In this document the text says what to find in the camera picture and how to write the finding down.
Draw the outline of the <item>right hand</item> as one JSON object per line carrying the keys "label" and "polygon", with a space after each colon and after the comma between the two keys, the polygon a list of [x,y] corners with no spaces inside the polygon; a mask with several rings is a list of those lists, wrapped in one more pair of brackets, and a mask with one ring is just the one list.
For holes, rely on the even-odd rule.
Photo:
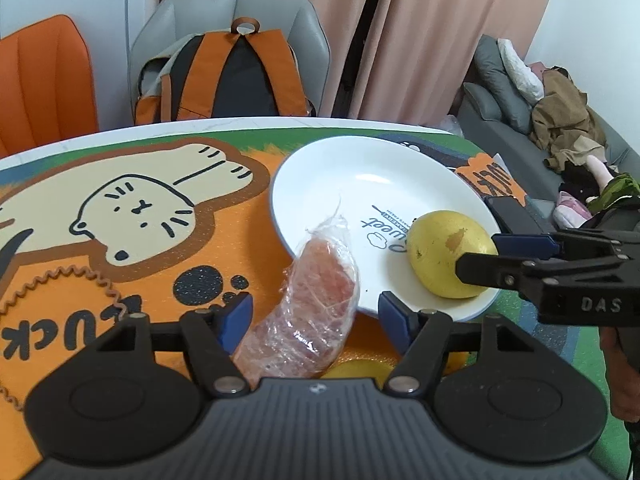
{"label": "right hand", "polygon": [[612,415],[623,422],[638,422],[640,377],[628,363],[612,327],[600,327],[600,349],[605,360],[605,378],[610,390]]}

